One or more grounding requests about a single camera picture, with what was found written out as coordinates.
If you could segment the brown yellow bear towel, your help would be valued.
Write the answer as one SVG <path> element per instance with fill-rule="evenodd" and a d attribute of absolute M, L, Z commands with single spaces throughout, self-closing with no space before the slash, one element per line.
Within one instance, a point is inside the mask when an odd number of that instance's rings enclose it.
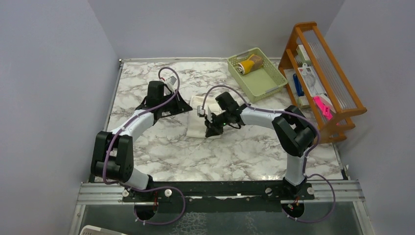
<path fill-rule="evenodd" d="M 255 71 L 263 66 L 263 58 L 256 54 L 252 54 L 248 59 L 241 61 L 236 66 L 236 71 L 241 75 L 246 75 L 252 71 Z"/>

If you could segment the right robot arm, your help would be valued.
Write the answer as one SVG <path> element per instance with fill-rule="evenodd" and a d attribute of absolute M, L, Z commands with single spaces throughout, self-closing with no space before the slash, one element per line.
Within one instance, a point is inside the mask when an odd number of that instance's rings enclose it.
<path fill-rule="evenodd" d="M 306 183 L 306 156 L 319 136 L 313 124 L 294 105 L 273 111 L 249 104 L 239 105 L 228 92 L 220 94 L 215 100 L 222 110 L 218 115 L 204 105 L 197 108 L 198 116 L 205 119 L 206 137 L 223 134 L 225 126 L 240 129 L 252 125 L 273 129 L 287 154 L 287 167 L 282 180 L 283 195 L 288 199 L 299 196 Z"/>

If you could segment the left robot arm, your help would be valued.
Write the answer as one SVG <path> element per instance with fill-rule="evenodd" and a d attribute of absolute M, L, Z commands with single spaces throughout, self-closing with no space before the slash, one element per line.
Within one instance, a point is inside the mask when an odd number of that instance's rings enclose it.
<path fill-rule="evenodd" d="M 127 121 L 110 132 L 100 131 L 96 135 L 91 174 L 108 184 L 117 181 L 135 188 L 140 200 L 150 200 L 154 194 L 154 188 L 149 184 L 151 177 L 134 167 L 134 142 L 160 118 L 191 110 L 178 91 L 163 81 L 151 81 L 147 96 Z"/>

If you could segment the cream white towel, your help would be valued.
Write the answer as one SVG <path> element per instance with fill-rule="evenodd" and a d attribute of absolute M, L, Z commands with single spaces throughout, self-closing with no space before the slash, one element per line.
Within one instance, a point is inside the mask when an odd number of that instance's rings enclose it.
<path fill-rule="evenodd" d="M 204 124 L 205 119 L 199 117 L 197 114 L 197 107 L 202 105 L 204 98 L 202 96 L 192 96 L 190 99 L 190 106 L 193 108 L 188 113 L 188 125 L 186 137 L 188 138 L 200 138 L 205 139 L 206 126 Z M 212 96 L 209 96 L 205 103 L 205 108 L 209 107 L 212 113 L 218 115 L 222 113 L 220 106 L 217 104 Z"/>

